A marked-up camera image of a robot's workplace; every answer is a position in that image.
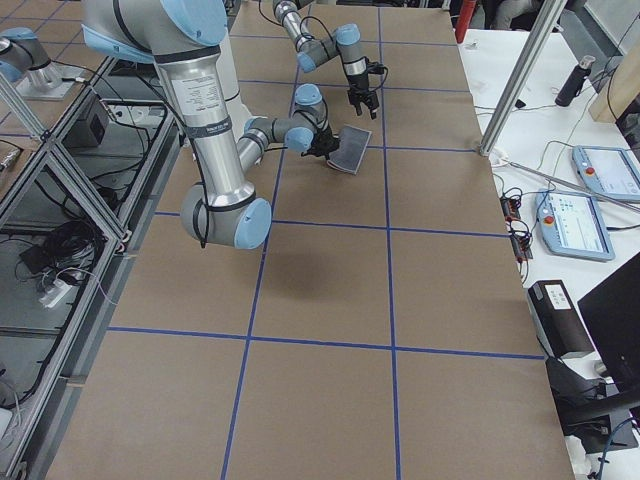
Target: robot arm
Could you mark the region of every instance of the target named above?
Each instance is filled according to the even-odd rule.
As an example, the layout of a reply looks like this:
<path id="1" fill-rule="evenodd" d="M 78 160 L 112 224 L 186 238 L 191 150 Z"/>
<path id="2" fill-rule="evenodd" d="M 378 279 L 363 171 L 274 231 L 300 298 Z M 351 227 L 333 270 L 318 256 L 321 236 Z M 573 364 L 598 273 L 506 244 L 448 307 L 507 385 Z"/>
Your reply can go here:
<path id="1" fill-rule="evenodd" d="M 256 198 L 244 173 L 271 142 L 314 153 L 328 132 L 333 143 L 318 152 L 337 148 L 317 87 L 300 87 L 289 119 L 252 119 L 236 145 L 216 68 L 227 35 L 222 0 L 85 0 L 84 5 L 86 43 L 117 58 L 154 63 L 191 141 L 202 182 L 183 202 L 184 228 L 202 246 L 262 244 L 271 207 Z"/>
<path id="2" fill-rule="evenodd" d="M 58 68 L 35 33 L 23 27 L 0 32 L 0 73 L 16 82 L 25 72 L 39 91 L 51 90 L 62 83 Z"/>
<path id="3" fill-rule="evenodd" d="M 275 0 L 273 13 L 284 27 L 296 48 L 298 64 L 305 73 L 315 70 L 332 58 L 340 56 L 342 68 L 349 82 L 349 103 L 362 115 L 363 103 L 371 118 L 376 118 L 379 107 L 378 95 L 369 87 L 369 75 L 382 75 L 386 67 L 371 62 L 362 52 L 358 26 L 350 23 L 336 28 L 324 39 L 316 39 L 308 30 L 298 10 L 313 0 Z"/>

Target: robot label sticker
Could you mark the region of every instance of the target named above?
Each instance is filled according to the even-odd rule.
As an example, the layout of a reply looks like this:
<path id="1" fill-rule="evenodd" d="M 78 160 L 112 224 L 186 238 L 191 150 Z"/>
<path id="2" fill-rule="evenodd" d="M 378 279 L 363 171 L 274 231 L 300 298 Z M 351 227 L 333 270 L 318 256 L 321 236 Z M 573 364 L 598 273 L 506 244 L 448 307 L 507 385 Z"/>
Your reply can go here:
<path id="1" fill-rule="evenodd" d="M 220 108 L 220 86 L 214 75 L 172 80 L 171 83 L 184 115 L 199 115 L 207 110 Z"/>

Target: cardboard surface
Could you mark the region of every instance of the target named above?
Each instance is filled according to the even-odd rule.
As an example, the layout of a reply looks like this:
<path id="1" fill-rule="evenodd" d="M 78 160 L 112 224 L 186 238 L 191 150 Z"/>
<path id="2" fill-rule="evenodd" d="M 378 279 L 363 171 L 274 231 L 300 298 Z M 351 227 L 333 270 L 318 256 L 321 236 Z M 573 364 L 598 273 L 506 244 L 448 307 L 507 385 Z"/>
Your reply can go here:
<path id="1" fill-rule="evenodd" d="M 202 250 L 177 217 L 183 151 L 49 480 L 573 478 L 448 14 L 304 14 L 389 58 L 377 120 L 339 65 L 313 74 L 334 131 L 373 132 L 360 173 L 271 152 L 248 175 L 274 206 L 266 247 Z M 245 3 L 232 45 L 252 113 L 287 115 L 308 79 L 284 30 Z"/>

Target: black box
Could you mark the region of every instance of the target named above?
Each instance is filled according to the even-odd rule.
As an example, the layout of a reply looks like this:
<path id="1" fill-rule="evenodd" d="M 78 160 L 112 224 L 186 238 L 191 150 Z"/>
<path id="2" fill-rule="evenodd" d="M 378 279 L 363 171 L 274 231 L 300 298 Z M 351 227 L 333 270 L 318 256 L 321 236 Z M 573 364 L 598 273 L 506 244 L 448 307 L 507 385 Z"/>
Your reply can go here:
<path id="1" fill-rule="evenodd" d="M 562 280 L 536 282 L 528 293 L 533 313 L 544 333 L 540 340 L 555 357 L 581 358 L 594 351 Z"/>

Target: table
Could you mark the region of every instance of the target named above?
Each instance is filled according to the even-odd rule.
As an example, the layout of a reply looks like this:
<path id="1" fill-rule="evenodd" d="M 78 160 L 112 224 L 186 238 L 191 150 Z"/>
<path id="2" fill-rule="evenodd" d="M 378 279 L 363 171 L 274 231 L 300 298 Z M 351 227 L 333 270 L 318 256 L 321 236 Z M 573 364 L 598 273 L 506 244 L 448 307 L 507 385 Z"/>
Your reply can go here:
<path id="1" fill-rule="evenodd" d="M 526 41 L 525 32 L 498 32 L 469 30 L 464 43 L 460 46 L 460 55 L 469 80 L 469 87 L 477 107 L 494 107 L 497 104 L 504 85 L 513 69 L 516 59 Z M 520 99 L 527 106 L 536 108 L 554 105 L 557 89 L 561 88 L 567 76 L 577 63 L 561 34 L 551 34 L 536 66 L 528 79 Z M 509 159 L 535 168 L 542 152 L 550 140 L 559 140 L 572 145 L 602 145 L 629 148 L 614 124 L 594 122 L 586 111 L 593 101 L 594 90 L 585 86 L 583 93 L 569 107 L 551 107 L 532 111 L 512 113 L 502 132 L 497 146 L 504 150 Z M 478 114 L 490 110 L 476 110 Z M 482 129 L 489 122 L 490 115 L 478 117 Z M 570 182 L 581 184 L 573 162 L 571 149 L 553 145 L 548 149 L 542 172 L 551 174 L 557 164 L 556 176 Z M 517 186 L 524 192 L 533 192 L 546 187 L 546 180 L 512 167 L 494 169 L 505 182 L 504 189 Z M 496 179 L 500 191 L 502 184 Z M 521 213 L 524 220 L 533 226 L 535 222 L 535 195 L 523 198 Z M 640 216 L 628 210 L 610 204 L 599 204 L 607 225 L 622 226 L 637 224 Z M 611 232 L 616 253 L 613 261 L 599 263 L 588 260 L 576 260 L 549 254 L 544 242 L 534 235 L 532 245 L 533 260 L 529 262 L 525 288 L 538 280 L 562 279 L 573 299 L 577 302 L 609 274 L 640 251 L 637 232 Z M 593 364 L 599 357 L 589 355 L 580 360 L 568 360 L 567 363 L 585 378 L 596 378 Z M 592 455 L 595 462 L 597 455 Z M 640 450 L 613 452 L 611 464 L 607 465 L 605 478 L 632 479 L 640 469 Z"/>
<path id="2" fill-rule="evenodd" d="M 311 7 L 389 67 L 371 121 L 256 7 L 244 102 L 288 115 L 316 82 L 336 129 L 372 130 L 361 170 L 270 153 L 268 243 L 202 251 L 183 152 L 47 478 L 573 478 L 448 14 Z"/>

